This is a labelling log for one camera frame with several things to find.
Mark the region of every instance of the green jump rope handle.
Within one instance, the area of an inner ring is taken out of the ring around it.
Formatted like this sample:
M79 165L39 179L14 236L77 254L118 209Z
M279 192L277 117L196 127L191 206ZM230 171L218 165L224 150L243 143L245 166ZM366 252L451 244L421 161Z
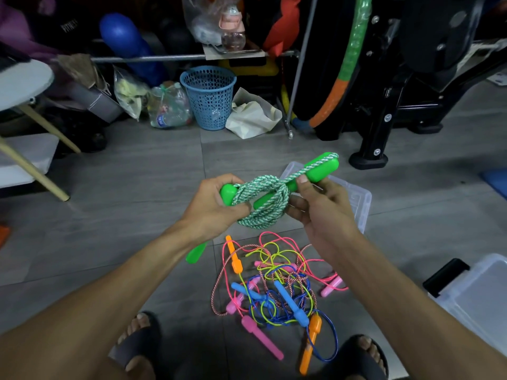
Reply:
M331 154L331 152L325 152L325 153L321 154L318 158L313 159L309 163L306 163L305 167L307 167L308 165L312 165L313 163L316 163L320 159L323 159L330 154ZM330 175L331 173L333 173L334 171L336 171L338 169L339 164L340 163L338 162L337 158L331 159L331 160L326 161L325 163L309 170L308 172L306 172L306 177L308 178L308 180L310 180L310 182L317 183L320 180L327 177L328 175ZM296 192L298 190L298 184L296 183L295 180L290 180L288 183L285 183L285 184L287 185L287 188L290 192ZM272 198L274 194L275 194L275 192L269 192L269 193L265 194L263 197L259 198L258 200L256 200L254 202L253 208L257 210L258 208L263 206L263 204L266 201L268 201L270 198Z
M222 197L222 200L224 201L224 204L227 206L231 206L232 200L234 196L236 196L236 192L238 191L238 188L235 188L232 184L225 184L222 189L220 189L220 196ZM198 245L194 249L192 249L186 258L187 263L189 264L195 264L199 258L201 257L202 253L206 249L206 246L208 245L208 242L202 243L201 245Z
M321 154L318 158L313 159L309 163L306 163L305 167L319 161L320 159L323 159L324 157L328 156L329 154L331 154L331 152L326 152L326 153ZM322 180L323 178L327 177L329 174L336 171L338 169L338 165L339 165L338 159L331 159L329 161L326 161L324 164L321 164L321 165L313 168L312 170L306 172L306 177L312 183L317 183L320 180ZM287 185L287 188L290 192L296 192L298 190L298 184L296 183L295 180L290 180L288 183L286 183L286 185ZM227 205L227 206L232 205L232 200L236 196L237 191L238 191L238 188L234 187L234 185L232 185L232 184L225 184L222 187L222 189L220 189L220 196L222 197L222 200L224 201L225 205ZM254 202L253 208L257 210L266 201L268 201L270 198L272 198L274 194L275 194L274 192L269 192L269 193L265 194L263 197L259 198L258 200L256 200ZM198 245L194 249L192 249L187 255L187 258L186 258L187 262L190 264L195 264L199 260L199 258L201 257L204 250L206 249L207 244L208 244L208 242L205 242L205 243L202 243L201 245Z

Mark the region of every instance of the hand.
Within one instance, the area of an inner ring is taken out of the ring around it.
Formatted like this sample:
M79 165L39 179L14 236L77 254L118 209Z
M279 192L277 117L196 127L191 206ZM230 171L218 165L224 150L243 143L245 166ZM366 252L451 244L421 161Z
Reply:
M212 240L250 214L249 203L232 207L224 205L220 189L225 184L244 184L244 181L230 173L202 180L199 190L181 217L180 223L191 228L199 244Z
M362 237L343 186L325 178L316 184L317 188L305 175L296 182L301 197L291 195L286 212L305 226L308 239L323 259Z

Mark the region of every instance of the green jump rope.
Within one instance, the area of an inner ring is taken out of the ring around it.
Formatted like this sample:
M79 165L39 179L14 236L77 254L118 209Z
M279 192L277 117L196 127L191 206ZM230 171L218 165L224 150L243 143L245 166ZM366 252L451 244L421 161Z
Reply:
M231 206L246 203L257 197L259 193L268 192L254 202L254 211L250 215L238 221L239 224L249 228L263 230L269 228L283 216L290 194L298 190L295 181L297 177L306 174L308 180L317 183L336 171L338 166L338 155L326 152L283 180L276 176L265 175L256 177L245 184L225 184L220 189L220 196L225 205ZM204 249L206 249L207 244L208 242L205 242L192 249L187 255L187 262L190 264L196 263Z

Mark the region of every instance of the basket rim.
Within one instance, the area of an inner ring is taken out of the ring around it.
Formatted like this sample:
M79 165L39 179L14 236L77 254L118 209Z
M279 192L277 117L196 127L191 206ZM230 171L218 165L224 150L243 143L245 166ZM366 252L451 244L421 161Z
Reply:
M234 79L232 80L232 83L230 83L229 85L227 85L226 87L222 87L222 88L217 88L217 89L200 89L200 88L194 88L194 87L191 87L190 85L188 85L186 82L183 81L183 78L190 73L190 71L197 71L197 70L201 70L201 69L216 69L216 70L220 70L220 71L225 71L225 73L229 73L231 76L234 77ZM201 66L197 66L197 67L193 67L193 68L190 68L189 70L186 70L185 72L183 72L181 75L180 75L180 82L181 84L187 88L187 89L190 89L191 91L194 91L194 92L200 92L200 93L213 93L213 92L222 92L222 91L226 91L227 89L230 89L231 87L234 86L234 84L236 83L237 81L237 77L236 75L234 74L233 71L229 70L229 69L226 69L226 68L222 68L222 67L219 67L219 66L214 66L214 65L201 65Z

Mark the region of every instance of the person's left hand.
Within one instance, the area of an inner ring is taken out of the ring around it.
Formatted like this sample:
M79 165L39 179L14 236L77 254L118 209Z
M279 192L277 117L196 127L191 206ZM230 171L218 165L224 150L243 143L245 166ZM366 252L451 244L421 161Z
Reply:
M224 205L220 189L225 184L244 184L244 181L231 173L202 180L199 190L181 217L180 221L192 228L199 243L212 240L250 214L249 203L232 207Z

